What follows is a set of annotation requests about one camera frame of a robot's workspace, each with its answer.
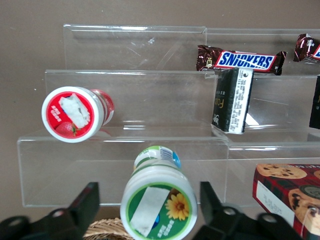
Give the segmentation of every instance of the acrylic display stand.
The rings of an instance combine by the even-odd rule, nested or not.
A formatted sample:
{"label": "acrylic display stand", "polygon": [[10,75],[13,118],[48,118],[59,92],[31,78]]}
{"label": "acrylic display stand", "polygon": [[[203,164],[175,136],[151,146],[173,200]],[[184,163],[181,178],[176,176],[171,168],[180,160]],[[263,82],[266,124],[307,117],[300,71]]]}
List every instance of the acrylic display stand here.
{"label": "acrylic display stand", "polygon": [[[309,128],[309,119],[320,66],[292,61],[302,33],[320,37],[307,29],[65,25],[71,70],[48,70],[47,93],[62,86],[101,89],[115,112],[81,143],[58,141],[44,128],[20,137],[24,206],[67,205],[89,181],[100,182],[102,205],[119,205],[136,156],[163,145],[179,155],[198,200],[200,182],[209,181],[222,202],[257,207],[257,163],[319,163],[320,131]],[[217,75],[195,71],[200,44],[288,51],[281,76],[254,75],[242,135],[211,126]]]}

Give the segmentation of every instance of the product barcode label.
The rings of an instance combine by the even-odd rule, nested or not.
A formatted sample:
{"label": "product barcode label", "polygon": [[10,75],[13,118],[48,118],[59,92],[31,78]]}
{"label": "product barcode label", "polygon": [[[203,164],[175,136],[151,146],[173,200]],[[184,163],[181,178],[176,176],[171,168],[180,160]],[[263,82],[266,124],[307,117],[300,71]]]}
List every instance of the product barcode label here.
{"label": "product barcode label", "polygon": [[229,125],[230,133],[241,134],[243,132],[252,76],[252,70],[239,69]]}

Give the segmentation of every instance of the red plaid packaging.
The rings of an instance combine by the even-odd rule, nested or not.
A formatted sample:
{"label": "red plaid packaging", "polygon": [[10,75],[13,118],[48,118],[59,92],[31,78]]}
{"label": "red plaid packaging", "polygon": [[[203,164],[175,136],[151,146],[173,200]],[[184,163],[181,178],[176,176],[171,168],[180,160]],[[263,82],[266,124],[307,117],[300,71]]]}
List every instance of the red plaid packaging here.
{"label": "red plaid packaging", "polygon": [[305,240],[320,240],[320,165],[258,164],[253,198]]}

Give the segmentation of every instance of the blue label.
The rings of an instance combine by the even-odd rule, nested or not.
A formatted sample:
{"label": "blue label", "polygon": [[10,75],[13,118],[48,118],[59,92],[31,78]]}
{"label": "blue label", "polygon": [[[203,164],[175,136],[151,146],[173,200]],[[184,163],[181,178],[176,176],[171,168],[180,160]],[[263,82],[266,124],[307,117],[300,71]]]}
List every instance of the blue label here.
{"label": "blue label", "polygon": [[313,57],[315,59],[320,60],[320,46],[317,48],[317,50],[314,52]]}
{"label": "blue label", "polygon": [[223,51],[215,65],[218,68],[251,68],[268,71],[275,59],[272,55]]}

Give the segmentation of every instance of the yogurt cup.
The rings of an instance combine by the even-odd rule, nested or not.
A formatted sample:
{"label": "yogurt cup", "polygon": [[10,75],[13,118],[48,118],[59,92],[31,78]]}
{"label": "yogurt cup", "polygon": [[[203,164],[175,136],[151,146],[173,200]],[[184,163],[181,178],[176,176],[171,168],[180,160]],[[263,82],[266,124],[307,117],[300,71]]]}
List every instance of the yogurt cup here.
{"label": "yogurt cup", "polygon": [[79,143],[92,137],[114,113],[111,97],[98,89],[64,86],[55,89],[42,104],[42,122],[56,139]]}
{"label": "yogurt cup", "polygon": [[182,240],[196,223],[197,199],[174,160],[159,157],[157,151],[157,157],[141,158],[157,149],[168,150],[152,146],[137,157],[136,168],[124,189],[120,217],[135,240]]}

